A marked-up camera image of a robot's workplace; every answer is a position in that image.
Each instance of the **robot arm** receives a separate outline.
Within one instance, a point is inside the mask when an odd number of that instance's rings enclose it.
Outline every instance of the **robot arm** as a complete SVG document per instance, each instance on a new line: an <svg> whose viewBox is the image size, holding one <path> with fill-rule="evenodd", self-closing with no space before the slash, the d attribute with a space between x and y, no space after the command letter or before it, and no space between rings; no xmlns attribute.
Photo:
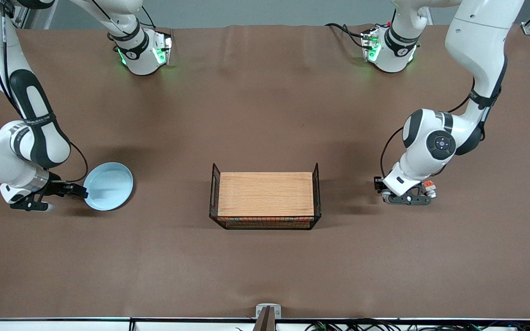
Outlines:
<svg viewBox="0 0 530 331"><path fill-rule="evenodd" d="M0 2L0 90L23 121L9 122L0 130L0 192L13 209L50 211L53 206L41 201L43 195L86 197L86 191L63 183L48 171L69 157L70 142L23 55L10 19L13 7L9 2L3 4ZM40 194L38 201L34 201L35 193Z"/></svg>
<svg viewBox="0 0 530 331"><path fill-rule="evenodd" d="M469 104L462 115L419 109L406 120L402 132L406 152L383 178L386 201L410 205L418 198L410 193L411 188L482 140L484 122L501 92L506 71L504 43L523 1L464 0L459 6L445 44L451 57L473 74L475 87L469 92Z"/></svg>
<svg viewBox="0 0 530 331"><path fill-rule="evenodd" d="M43 168L53 168L69 157L69 140L23 55L11 19L3 10L0 8L0 90L12 98L24 119L24 124L11 137L12 149Z"/></svg>
<svg viewBox="0 0 530 331"><path fill-rule="evenodd" d="M168 61L171 36L142 28L134 16L143 0L71 0L108 30L122 63L135 75L148 75Z"/></svg>
<svg viewBox="0 0 530 331"><path fill-rule="evenodd" d="M394 20L389 27L378 27L370 32L368 40L372 50L366 59L387 73L402 71L416 50L416 42L427 24L419 12L422 7L458 6L462 0L390 0L396 7Z"/></svg>

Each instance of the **light blue plate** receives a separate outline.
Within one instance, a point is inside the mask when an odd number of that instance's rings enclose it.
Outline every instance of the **light blue plate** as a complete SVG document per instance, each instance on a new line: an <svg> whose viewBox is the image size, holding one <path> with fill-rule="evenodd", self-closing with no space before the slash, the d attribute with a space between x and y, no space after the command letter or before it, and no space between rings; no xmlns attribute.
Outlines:
<svg viewBox="0 0 530 331"><path fill-rule="evenodd" d="M95 167L83 184L89 196L87 205L95 210L112 210L123 205L134 187L132 172L122 163L109 162Z"/></svg>

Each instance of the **black wire basket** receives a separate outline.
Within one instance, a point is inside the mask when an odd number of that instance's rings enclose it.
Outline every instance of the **black wire basket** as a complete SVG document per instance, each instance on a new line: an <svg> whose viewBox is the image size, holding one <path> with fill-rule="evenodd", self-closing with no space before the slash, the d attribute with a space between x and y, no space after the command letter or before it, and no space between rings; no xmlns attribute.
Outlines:
<svg viewBox="0 0 530 331"><path fill-rule="evenodd" d="M320 181L318 163L312 172L312 215L279 216L222 216L218 205L220 196L220 171L212 166L212 189L210 190L210 218L226 230L311 230L322 216L320 206Z"/></svg>

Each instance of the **wooden block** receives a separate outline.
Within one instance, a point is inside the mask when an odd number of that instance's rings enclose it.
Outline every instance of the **wooden block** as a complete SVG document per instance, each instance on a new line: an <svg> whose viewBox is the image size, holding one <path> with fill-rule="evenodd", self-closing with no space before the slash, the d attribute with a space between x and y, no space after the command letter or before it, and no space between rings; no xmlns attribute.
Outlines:
<svg viewBox="0 0 530 331"><path fill-rule="evenodd" d="M223 172L218 216L313 216L311 172Z"/></svg>

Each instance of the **brown paper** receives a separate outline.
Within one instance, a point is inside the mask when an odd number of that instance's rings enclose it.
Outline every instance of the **brown paper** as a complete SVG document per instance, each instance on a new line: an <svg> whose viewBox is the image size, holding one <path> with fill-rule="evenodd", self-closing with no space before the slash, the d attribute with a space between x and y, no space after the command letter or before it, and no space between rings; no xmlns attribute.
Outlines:
<svg viewBox="0 0 530 331"><path fill-rule="evenodd" d="M92 167L132 170L116 211L0 197L0 317L530 318L530 36L513 28L488 138L435 178L428 207L379 201L381 149L421 107L461 102L470 74L427 27L385 74L328 27L174 32L171 67L130 74L104 31L19 31L58 121ZM0 127L16 119L0 93ZM398 140L386 167L403 153ZM208 218L212 163L227 171L320 165L312 231L225 231ZM78 153L52 171L83 171Z"/></svg>

